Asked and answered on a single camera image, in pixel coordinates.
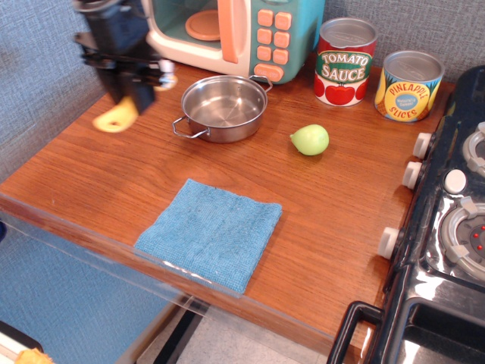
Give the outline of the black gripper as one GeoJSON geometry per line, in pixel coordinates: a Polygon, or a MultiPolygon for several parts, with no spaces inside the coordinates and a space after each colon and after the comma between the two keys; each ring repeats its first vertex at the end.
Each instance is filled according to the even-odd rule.
{"type": "Polygon", "coordinates": [[[148,44],[149,24],[144,10],[76,12],[83,16],[88,30],[77,33],[75,40],[83,48],[85,62],[99,69],[99,79],[115,103],[128,96],[142,115],[155,101],[153,86],[175,84],[174,63],[148,44]]]}

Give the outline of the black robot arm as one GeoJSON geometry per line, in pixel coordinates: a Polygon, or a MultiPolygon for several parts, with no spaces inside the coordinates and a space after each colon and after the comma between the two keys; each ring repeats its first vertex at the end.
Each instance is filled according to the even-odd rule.
{"type": "Polygon", "coordinates": [[[89,29],[75,35],[83,61],[93,67],[113,101],[128,97],[142,114],[155,87],[175,84],[174,64],[147,41],[148,17],[140,1],[73,1],[89,29]]]}

